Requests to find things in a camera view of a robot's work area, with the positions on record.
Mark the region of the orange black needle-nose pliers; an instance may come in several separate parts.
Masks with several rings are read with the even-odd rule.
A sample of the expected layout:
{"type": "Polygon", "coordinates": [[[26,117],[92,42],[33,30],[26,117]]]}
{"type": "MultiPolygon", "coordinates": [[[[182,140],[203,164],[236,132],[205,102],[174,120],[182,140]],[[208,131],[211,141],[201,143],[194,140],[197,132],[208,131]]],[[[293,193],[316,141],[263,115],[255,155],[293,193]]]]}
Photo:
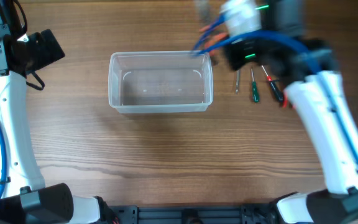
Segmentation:
{"type": "MultiPolygon", "coordinates": [[[[200,21],[203,25],[203,27],[200,29],[200,32],[204,34],[214,23],[211,6],[208,0],[197,0],[195,1],[195,6],[199,14],[200,21]]],[[[228,33],[215,27],[207,37],[202,38],[201,46],[204,49],[207,49],[226,38],[228,38],[228,33]]]]}

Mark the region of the clear plastic container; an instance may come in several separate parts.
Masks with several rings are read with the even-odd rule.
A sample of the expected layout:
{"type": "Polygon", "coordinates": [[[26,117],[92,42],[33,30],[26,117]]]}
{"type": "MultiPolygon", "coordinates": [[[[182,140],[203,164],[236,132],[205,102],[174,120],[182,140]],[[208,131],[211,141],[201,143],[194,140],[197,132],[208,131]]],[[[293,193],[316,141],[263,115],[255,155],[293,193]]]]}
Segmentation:
{"type": "Polygon", "coordinates": [[[213,102],[212,61],[190,51],[116,52],[108,97],[120,114],[206,111],[213,102]]]}

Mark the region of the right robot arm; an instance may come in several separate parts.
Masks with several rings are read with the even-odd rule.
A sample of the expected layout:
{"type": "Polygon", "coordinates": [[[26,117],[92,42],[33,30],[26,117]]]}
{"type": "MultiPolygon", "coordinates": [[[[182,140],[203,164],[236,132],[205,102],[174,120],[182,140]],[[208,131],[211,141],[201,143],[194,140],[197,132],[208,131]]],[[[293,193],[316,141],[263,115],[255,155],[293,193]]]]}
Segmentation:
{"type": "Polygon", "coordinates": [[[323,170],[325,188],[272,204],[270,223],[350,223],[358,219],[358,129],[349,111],[332,49],[304,38],[300,1],[228,1],[221,14],[233,67],[270,65],[286,102],[301,118],[323,170]]]}

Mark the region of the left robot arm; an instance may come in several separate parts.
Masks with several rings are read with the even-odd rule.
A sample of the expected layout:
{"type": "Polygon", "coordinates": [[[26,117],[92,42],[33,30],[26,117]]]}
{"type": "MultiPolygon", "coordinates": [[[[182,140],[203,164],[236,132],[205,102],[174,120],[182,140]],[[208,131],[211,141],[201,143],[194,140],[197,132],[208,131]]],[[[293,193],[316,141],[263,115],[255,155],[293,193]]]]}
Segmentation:
{"type": "Polygon", "coordinates": [[[52,31],[27,34],[18,1],[0,1],[0,223],[117,223],[100,197],[46,186],[34,156],[26,110],[29,75],[64,57],[52,31]]]}

